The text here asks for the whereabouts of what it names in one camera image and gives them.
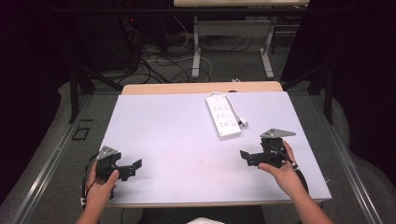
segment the hand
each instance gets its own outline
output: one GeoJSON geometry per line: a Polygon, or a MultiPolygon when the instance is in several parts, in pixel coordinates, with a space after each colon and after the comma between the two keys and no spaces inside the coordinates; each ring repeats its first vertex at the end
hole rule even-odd
{"type": "MultiPolygon", "coordinates": [[[[297,163],[294,159],[294,155],[289,144],[283,141],[283,145],[288,151],[290,159],[297,163]]],[[[288,194],[291,198],[294,195],[306,193],[300,178],[295,173],[290,162],[286,161],[286,163],[284,163],[279,169],[270,164],[262,162],[259,164],[259,168],[271,174],[275,178],[276,183],[280,186],[280,188],[285,191],[285,193],[288,194]]]]}
{"type": "Polygon", "coordinates": [[[105,206],[110,199],[111,190],[116,187],[116,181],[119,178],[119,171],[115,170],[110,178],[104,183],[103,180],[96,178],[97,161],[93,164],[90,176],[86,184],[88,191],[87,203],[84,213],[81,215],[78,223],[97,223],[105,206]]]}

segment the person's right hand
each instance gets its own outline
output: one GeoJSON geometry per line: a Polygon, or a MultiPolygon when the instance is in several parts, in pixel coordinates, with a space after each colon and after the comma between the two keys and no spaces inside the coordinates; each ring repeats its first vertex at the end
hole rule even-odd
{"type": "MultiPolygon", "coordinates": [[[[290,159],[297,163],[294,159],[294,155],[289,144],[283,141],[283,145],[288,151],[290,159]]],[[[298,195],[303,192],[306,193],[300,178],[295,173],[290,162],[286,161],[286,163],[284,163],[281,168],[276,168],[270,164],[262,162],[259,164],[259,168],[271,174],[275,178],[276,183],[280,186],[280,188],[291,198],[293,195],[298,195]]]]}

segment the wooden desk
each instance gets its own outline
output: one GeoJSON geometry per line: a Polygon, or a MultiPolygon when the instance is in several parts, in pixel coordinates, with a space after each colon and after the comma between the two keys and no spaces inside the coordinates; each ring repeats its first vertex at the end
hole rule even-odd
{"type": "Polygon", "coordinates": [[[272,176],[248,166],[239,154],[240,149],[261,152],[259,135],[273,127],[297,133],[285,140],[293,146],[310,194],[317,202],[330,199],[290,98],[278,83],[127,86],[119,96],[102,146],[121,152],[119,166],[139,159],[143,165],[136,176],[118,182],[115,197],[107,206],[291,203],[272,176]],[[238,91],[226,94],[249,122],[241,135],[219,139],[205,102],[211,91],[238,91]]]}
{"type": "MultiPolygon", "coordinates": [[[[279,7],[304,6],[309,0],[175,0],[176,7],[279,7]]],[[[274,79],[274,72],[268,58],[271,40],[274,35],[276,17],[269,21],[199,21],[194,17],[194,59],[193,78],[199,77],[201,49],[200,35],[255,35],[265,36],[264,48],[260,49],[262,64],[268,79],[274,79]]]]}

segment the gray carpet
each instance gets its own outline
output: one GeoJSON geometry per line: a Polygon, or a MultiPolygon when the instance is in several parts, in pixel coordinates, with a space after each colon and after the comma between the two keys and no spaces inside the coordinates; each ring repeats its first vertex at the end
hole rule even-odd
{"type": "MultiPolygon", "coordinates": [[[[231,49],[244,37],[214,37],[209,38],[211,49],[231,49]]],[[[244,42],[241,49],[248,45],[244,42]]],[[[285,36],[278,38],[276,42],[276,53],[270,55],[276,80],[280,80],[282,68],[287,58],[292,38],[285,36]]],[[[206,57],[210,64],[205,60],[201,62],[201,68],[207,72],[212,70],[210,81],[231,81],[232,78],[239,77],[242,81],[266,80],[263,73],[262,62],[258,48],[262,47],[260,39],[253,38],[251,46],[241,52],[210,52],[203,51],[202,56],[206,57]]],[[[181,57],[191,56],[191,51],[184,48],[180,52],[188,53],[181,57]]],[[[147,60],[157,59],[157,55],[147,57],[147,60]]],[[[179,62],[177,65],[164,66],[154,62],[152,67],[161,74],[171,79],[174,76],[175,82],[187,81],[187,76],[180,67],[183,67],[187,74],[191,72],[191,60],[179,62]]],[[[121,84],[139,83],[145,80],[146,76],[127,77],[121,84]]],[[[202,82],[206,76],[191,80],[202,82]]],[[[112,109],[116,103],[118,92],[114,92],[108,86],[100,82],[94,82],[97,93],[90,97],[91,101],[87,109],[78,119],[76,128],[89,128],[89,133],[85,140],[70,140],[65,143],[64,154],[60,157],[57,167],[54,167],[53,176],[37,202],[33,204],[27,223],[73,223],[81,214],[79,205],[80,185],[83,168],[87,159],[97,152],[102,138],[106,131],[112,109]]],[[[308,141],[313,148],[314,154],[323,174],[330,179],[328,184],[333,199],[323,204],[325,212],[334,220],[335,223],[369,223],[361,210],[361,206],[345,172],[340,165],[340,161],[332,146],[332,139],[326,129],[321,113],[316,109],[312,97],[306,94],[305,85],[299,85],[290,91],[290,98],[295,106],[299,119],[304,127],[308,141]]],[[[0,223],[12,223],[18,214],[18,209],[23,204],[23,200],[29,193],[39,176],[42,167],[46,164],[51,153],[59,146],[59,142],[64,137],[64,132],[68,127],[70,115],[70,102],[68,86],[60,88],[63,101],[58,110],[58,114],[49,128],[48,134],[41,146],[37,149],[28,168],[20,178],[14,190],[8,195],[7,199],[0,207],[0,223]]],[[[335,128],[342,141],[347,145],[348,128],[347,121],[342,113],[342,107],[334,104],[333,107],[335,128]]],[[[75,138],[81,137],[83,133],[77,133],[75,138]]],[[[358,173],[361,175],[368,193],[372,196],[373,204],[380,214],[383,223],[396,223],[396,193],[395,188],[387,181],[387,178],[374,166],[360,160],[352,155],[358,173]]],[[[298,217],[292,205],[277,204],[264,206],[262,208],[266,223],[296,223],[298,217]]],[[[107,209],[101,219],[101,223],[136,223],[141,216],[141,209],[107,209]]]]}

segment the white power strip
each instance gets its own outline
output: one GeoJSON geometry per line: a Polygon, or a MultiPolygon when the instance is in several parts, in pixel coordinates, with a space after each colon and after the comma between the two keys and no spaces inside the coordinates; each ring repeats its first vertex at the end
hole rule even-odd
{"type": "Polygon", "coordinates": [[[207,97],[206,102],[215,121],[220,138],[235,136],[241,133],[238,121],[236,121],[235,115],[224,95],[207,97]]]}

